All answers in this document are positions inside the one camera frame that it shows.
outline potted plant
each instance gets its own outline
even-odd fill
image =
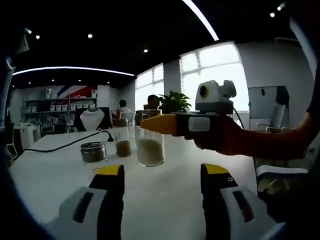
[[[170,91],[169,96],[160,95],[159,102],[161,103],[159,109],[162,110],[163,114],[170,113],[186,113],[187,108],[191,107],[191,104],[187,102],[190,99],[183,93]]]

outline power cord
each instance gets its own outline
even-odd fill
[[[73,142],[67,144],[67,145],[63,145],[63,146],[57,147],[57,148],[55,148],[55,149],[50,149],[50,150],[37,150],[37,149],[27,148],[27,149],[25,149],[24,151],[33,151],[33,152],[38,152],[38,153],[51,153],[51,152],[54,152],[54,151],[57,151],[57,150],[60,150],[60,149],[69,147],[69,146],[72,145],[72,144],[75,144],[75,143],[80,142],[80,141],[82,141],[82,140],[84,140],[84,139],[90,138],[90,137],[92,137],[92,136],[98,135],[98,134],[100,134],[100,133],[108,133],[108,134],[109,134],[109,138],[108,138],[107,141],[108,141],[108,142],[113,142],[113,141],[114,141],[114,139],[113,139],[113,137],[111,136],[110,132],[108,132],[107,130],[103,130],[103,131],[95,132],[95,133],[93,133],[93,134],[91,134],[91,135],[89,135],[89,136],[85,136],[85,137],[83,137],[83,138],[80,138],[80,139],[78,139],[78,140],[76,140],[76,141],[73,141]]]
[[[240,121],[240,124],[241,124],[242,129],[245,129],[244,124],[242,123],[242,120],[241,120],[241,118],[240,118],[237,110],[236,110],[235,108],[233,108],[233,110],[235,111],[235,114],[236,114],[236,116],[238,117],[238,119],[239,119],[239,121]]]

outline black ceiling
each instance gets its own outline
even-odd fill
[[[294,38],[281,0],[259,3],[193,0],[220,41],[249,42]],[[182,0],[89,1],[23,6],[30,50],[14,60],[16,72],[51,66],[77,66],[137,75],[191,50],[214,44],[198,17]],[[44,70],[12,78],[20,87],[110,84],[122,87],[134,77],[88,70]]]

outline person's hand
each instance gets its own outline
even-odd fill
[[[244,130],[228,116],[220,116],[210,131],[192,132],[186,140],[194,140],[200,149],[214,150],[224,155],[238,155],[244,141]]]

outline bright window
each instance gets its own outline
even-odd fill
[[[237,92],[231,98],[237,111],[249,111],[249,95],[247,81],[242,62],[233,42],[216,44],[187,53],[181,61],[181,88],[195,110],[198,86],[204,82],[215,80],[222,85],[224,80],[232,80]]]
[[[163,95],[164,65],[160,64],[137,76],[135,81],[135,109],[143,110],[149,95]]]

